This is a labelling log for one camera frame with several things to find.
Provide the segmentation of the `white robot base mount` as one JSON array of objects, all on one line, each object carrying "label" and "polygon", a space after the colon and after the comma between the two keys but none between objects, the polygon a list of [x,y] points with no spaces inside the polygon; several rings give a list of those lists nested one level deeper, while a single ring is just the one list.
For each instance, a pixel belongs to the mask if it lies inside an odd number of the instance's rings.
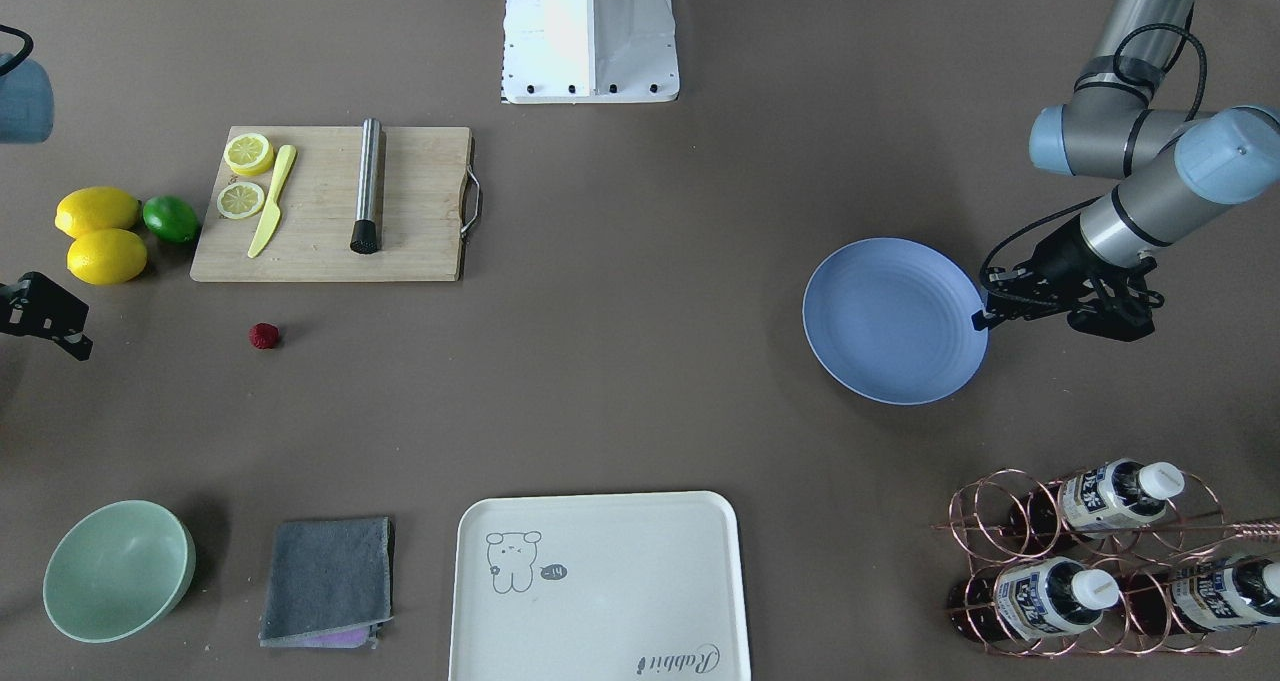
[{"label": "white robot base mount", "polygon": [[672,0],[506,0],[503,33],[503,102],[678,99]]}]

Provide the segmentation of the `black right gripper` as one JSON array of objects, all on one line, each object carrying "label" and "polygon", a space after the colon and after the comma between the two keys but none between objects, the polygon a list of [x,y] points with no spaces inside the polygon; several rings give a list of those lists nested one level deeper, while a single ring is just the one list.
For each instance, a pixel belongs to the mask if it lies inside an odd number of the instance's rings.
[{"label": "black right gripper", "polygon": [[77,294],[40,271],[27,271],[17,283],[3,285],[1,297],[3,333],[37,335],[78,361],[90,358],[93,342],[84,335],[90,307]]}]

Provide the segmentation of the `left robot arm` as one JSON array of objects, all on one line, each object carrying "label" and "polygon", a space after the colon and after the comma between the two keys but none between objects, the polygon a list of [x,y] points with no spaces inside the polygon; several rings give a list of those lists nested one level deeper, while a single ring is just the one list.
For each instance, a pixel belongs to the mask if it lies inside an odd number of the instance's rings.
[{"label": "left robot arm", "polygon": [[1074,330],[1134,342],[1164,303],[1146,276],[1157,251],[1277,183],[1277,111],[1260,104],[1201,115],[1151,101],[1190,35],[1196,0],[1116,0],[1069,102],[1033,124],[1034,166],[1111,178],[1114,189],[1064,211],[1065,224],[1014,268],[982,262],[983,332],[1065,315]]}]

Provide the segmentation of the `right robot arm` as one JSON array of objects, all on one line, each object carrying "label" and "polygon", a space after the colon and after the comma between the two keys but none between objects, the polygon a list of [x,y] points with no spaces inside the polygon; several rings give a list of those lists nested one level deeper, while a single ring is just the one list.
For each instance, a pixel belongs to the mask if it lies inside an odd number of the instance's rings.
[{"label": "right robot arm", "polygon": [[[1,58],[1,142],[42,143],[54,125],[54,99],[44,67],[31,58],[35,40],[27,31],[1,26],[3,35],[18,38],[17,52]],[[4,283],[3,333],[36,335],[50,340],[78,361],[90,358],[93,342],[84,335],[88,306],[41,271],[26,271]]]}]

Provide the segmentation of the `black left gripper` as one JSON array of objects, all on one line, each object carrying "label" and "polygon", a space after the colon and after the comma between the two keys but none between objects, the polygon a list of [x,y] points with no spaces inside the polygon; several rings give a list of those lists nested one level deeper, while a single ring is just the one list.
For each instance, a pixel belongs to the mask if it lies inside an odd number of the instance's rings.
[{"label": "black left gripper", "polygon": [[1155,332],[1152,312],[1164,306],[1164,294],[1153,292],[1146,275],[1157,268],[1156,259],[1142,256],[1137,266],[1112,265],[1094,253],[1074,215],[1041,239],[1032,257],[1014,268],[992,265],[1006,244],[1065,216],[1065,211],[1038,219],[1006,236],[987,253],[979,283],[986,307],[972,316],[972,326],[983,333],[1010,320],[1038,320],[1065,314],[1071,329],[1117,342],[1135,342]]}]

